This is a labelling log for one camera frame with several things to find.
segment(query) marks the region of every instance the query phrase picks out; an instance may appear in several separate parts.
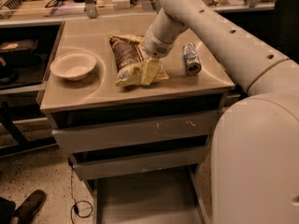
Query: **person's foot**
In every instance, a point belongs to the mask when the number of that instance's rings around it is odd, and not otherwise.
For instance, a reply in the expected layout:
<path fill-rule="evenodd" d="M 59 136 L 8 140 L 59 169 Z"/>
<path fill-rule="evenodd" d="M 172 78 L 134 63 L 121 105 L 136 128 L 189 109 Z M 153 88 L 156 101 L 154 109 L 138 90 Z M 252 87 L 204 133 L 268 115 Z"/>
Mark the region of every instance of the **person's foot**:
<path fill-rule="evenodd" d="M 35 190 L 15 211 L 10 224 L 25 224 L 34 217 L 46 200 L 43 190 Z"/>

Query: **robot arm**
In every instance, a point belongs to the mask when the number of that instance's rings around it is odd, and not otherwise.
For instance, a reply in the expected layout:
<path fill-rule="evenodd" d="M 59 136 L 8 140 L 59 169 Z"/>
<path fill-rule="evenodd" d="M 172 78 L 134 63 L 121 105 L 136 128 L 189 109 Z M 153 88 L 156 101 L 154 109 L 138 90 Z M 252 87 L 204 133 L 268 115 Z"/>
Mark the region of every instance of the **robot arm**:
<path fill-rule="evenodd" d="M 221 116 L 212 140 L 215 224 L 299 220 L 299 65 L 206 5 L 160 0 L 145 48 L 162 58 L 187 28 L 250 96 Z"/>
<path fill-rule="evenodd" d="M 147 53 L 166 56 L 178 35 L 190 28 L 249 95 L 293 89 L 298 65 L 210 9 L 207 2 L 160 0 L 162 9 L 145 35 Z"/>

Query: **aluminum can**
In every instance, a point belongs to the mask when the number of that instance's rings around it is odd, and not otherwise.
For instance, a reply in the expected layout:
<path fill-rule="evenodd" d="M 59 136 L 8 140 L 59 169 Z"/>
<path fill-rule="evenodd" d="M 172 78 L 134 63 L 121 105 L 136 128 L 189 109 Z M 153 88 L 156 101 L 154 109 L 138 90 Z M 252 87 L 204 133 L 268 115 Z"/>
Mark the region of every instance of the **aluminum can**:
<path fill-rule="evenodd" d="M 201 71 L 202 65 L 200 64 L 197 56 L 196 46 L 193 43 L 185 44 L 183 47 L 183 53 L 187 75 L 197 75 Z"/>

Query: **white bowl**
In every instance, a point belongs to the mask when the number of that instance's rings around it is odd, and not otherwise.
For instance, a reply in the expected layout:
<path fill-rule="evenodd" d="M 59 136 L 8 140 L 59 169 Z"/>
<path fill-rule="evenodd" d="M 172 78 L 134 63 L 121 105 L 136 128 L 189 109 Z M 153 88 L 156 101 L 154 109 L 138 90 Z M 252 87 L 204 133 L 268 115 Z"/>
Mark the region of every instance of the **white bowl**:
<path fill-rule="evenodd" d="M 56 77 L 78 81 L 89 75 L 95 65 L 95 56 L 84 51 L 74 51 L 57 57 L 51 64 L 50 71 Z"/>

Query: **bag of chips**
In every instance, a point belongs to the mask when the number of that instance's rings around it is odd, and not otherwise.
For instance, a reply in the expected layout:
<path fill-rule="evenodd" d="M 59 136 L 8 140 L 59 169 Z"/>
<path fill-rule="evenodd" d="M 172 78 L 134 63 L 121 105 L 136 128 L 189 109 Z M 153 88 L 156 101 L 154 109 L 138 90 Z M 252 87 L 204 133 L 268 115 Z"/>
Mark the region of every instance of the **bag of chips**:
<path fill-rule="evenodd" d="M 150 85 L 169 78 L 159 59 L 144 51 L 144 37 L 138 35 L 109 35 L 118 70 L 116 86 Z"/>

